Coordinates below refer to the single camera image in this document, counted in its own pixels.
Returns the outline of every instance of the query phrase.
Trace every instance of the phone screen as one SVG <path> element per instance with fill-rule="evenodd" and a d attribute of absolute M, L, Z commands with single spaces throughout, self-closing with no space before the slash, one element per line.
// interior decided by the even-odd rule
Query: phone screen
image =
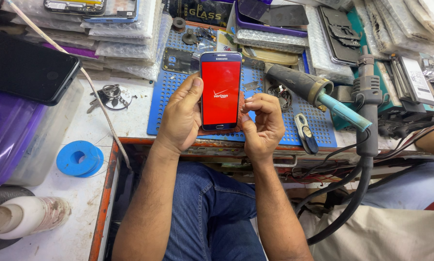
<path fill-rule="evenodd" d="M 202 62 L 204 125 L 237 122 L 241 62 Z"/>
<path fill-rule="evenodd" d="M 74 56 L 0 32 L 0 91 L 44 104 L 59 96 L 78 64 Z"/>

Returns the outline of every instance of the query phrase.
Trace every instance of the workbench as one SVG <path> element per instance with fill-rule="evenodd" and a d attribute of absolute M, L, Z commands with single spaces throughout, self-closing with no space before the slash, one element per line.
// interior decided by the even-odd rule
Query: workbench
<path fill-rule="evenodd" d="M 12 246 L 0 250 L 0 261 L 9 260 L 103 260 L 108 226 L 112 211 L 117 179 L 119 176 L 119 147 L 113 140 L 109 125 L 100 108 L 86 114 L 93 100 L 92 92 L 86 80 L 80 80 L 84 86 L 84 96 L 74 119 L 65 133 L 60 149 L 77 140 L 95 144 L 104 153 L 105 162 L 97 174 L 88 178 L 76 178 L 62 174 L 54 161 L 45 181 L 35 187 L 28 187 L 36 196 L 59 196 L 66 198 L 72 214 L 66 224 L 52 231 L 46 231 L 24 237 Z M 111 78 L 109 81 L 93 81 L 96 89 L 105 84 L 120 84 L 128 87 L 134 98 L 128 109 L 107 110 L 117 135 L 122 143 L 151 145 L 155 136 L 148 135 L 146 128 L 153 92 L 153 84 L 148 80 Z M 355 133 L 335 131 L 338 148 L 355 143 Z M 383 152 L 392 150 L 397 141 L 379 137 L 379 149 Z M 242 142 L 197 139 L 194 147 L 218 147 L 243 149 Z M 317 156 L 307 155 L 301 146 L 279 146 L 277 151 L 292 151 L 302 157 L 325 157 L 336 148 L 323 148 Z M 342 153 L 344 157 L 354 157 L 355 149 Z M 429 157 L 428 154 L 410 146 L 404 155 Z"/>

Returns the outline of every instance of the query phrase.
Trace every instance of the verizon logo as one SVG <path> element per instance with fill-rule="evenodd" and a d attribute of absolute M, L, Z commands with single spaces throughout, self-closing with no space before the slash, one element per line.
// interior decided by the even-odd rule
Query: verizon logo
<path fill-rule="evenodd" d="M 221 91 L 221 92 L 218 92 L 218 93 L 216 93 L 216 92 L 214 91 L 214 98 L 227 98 L 227 97 L 228 97 L 228 94 L 220 94 L 220 93 L 225 92 L 225 91 Z"/>

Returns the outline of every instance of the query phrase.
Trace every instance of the soldering iron handle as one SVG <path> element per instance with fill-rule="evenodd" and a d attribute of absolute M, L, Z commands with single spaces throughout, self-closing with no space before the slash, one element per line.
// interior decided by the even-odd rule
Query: soldering iron handle
<path fill-rule="evenodd" d="M 335 113 L 345 121 L 354 125 L 354 127 L 356 127 L 360 132 L 364 132 L 367 127 L 372 125 L 370 121 L 349 109 L 341 102 L 330 97 L 330 95 L 325 94 L 324 91 L 319 94 L 317 101 L 329 108 L 331 113 Z"/>

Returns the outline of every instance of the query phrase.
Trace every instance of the hand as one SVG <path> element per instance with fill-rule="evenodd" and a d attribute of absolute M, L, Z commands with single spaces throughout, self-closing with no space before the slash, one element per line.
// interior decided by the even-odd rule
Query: hand
<path fill-rule="evenodd" d="M 196 140 L 201 126 L 201 108 L 198 101 L 204 86 L 198 76 L 198 72 L 188 76 L 170 96 L 154 144 L 180 154 Z"/>
<path fill-rule="evenodd" d="M 243 116 L 243 132 L 246 136 L 244 152 L 251 163 L 273 164 L 273 152 L 285 133 L 282 110 L 278 99 L 265 93 L 257 93 L 244 100 L 242 113 L 253 110 L 255 123 Z"/>

